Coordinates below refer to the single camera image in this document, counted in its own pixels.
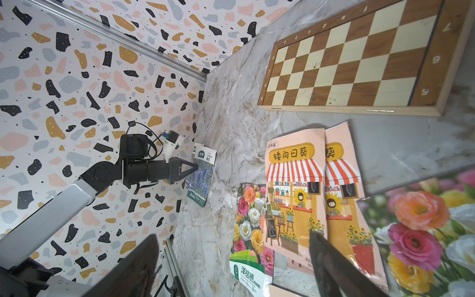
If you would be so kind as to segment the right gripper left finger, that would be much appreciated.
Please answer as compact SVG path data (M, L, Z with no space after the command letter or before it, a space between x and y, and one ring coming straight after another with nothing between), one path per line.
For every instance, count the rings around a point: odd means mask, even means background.
M84 295L86 297L148 297L159 255L156 235L149 235L111 272Z

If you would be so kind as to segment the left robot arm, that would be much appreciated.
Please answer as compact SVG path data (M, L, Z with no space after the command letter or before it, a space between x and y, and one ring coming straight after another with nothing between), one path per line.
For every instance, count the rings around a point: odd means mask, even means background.
M31 255L115 181L130 188L161 180L174 184L199 166L178 157L149 157L155 143L144 134L120 138L116 163L98 162L6 235L1 235L3 297L148 297L156 276L159 245L149 235L94 286L72 282L31 259Z

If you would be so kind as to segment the lavender seed packet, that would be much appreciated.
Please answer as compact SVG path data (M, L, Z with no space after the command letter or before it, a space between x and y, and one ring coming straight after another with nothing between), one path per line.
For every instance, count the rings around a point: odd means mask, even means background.
M205 207L209 194L212 175L216 161L216 150L196 143L192 161L198 165L198 170L186 178L186 196L202 208Z

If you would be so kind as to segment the colourful flower seed packet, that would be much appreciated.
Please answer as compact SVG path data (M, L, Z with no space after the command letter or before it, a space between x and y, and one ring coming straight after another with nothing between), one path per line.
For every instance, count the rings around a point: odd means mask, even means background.
M269 297L275 252L264 245L265 186L242 183L237 192L237 214L230 271L254 297Z
M401 297L475 294L475 170L427 179L358 202Z

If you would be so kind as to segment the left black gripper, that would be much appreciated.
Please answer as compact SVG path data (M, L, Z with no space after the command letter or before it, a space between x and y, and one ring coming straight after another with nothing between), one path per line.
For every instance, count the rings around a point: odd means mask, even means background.
M164 180L169 184L177 183L193 174L199 165L182 158L171 157L165 160L130 160L124 158L123 183L125 185L139 184L146 181Z

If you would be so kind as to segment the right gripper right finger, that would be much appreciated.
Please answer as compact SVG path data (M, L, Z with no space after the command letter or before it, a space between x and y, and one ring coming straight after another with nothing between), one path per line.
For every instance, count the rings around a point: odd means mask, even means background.
M357 270L320 233L309 234L309 252L322 297L385 297L387 294Z

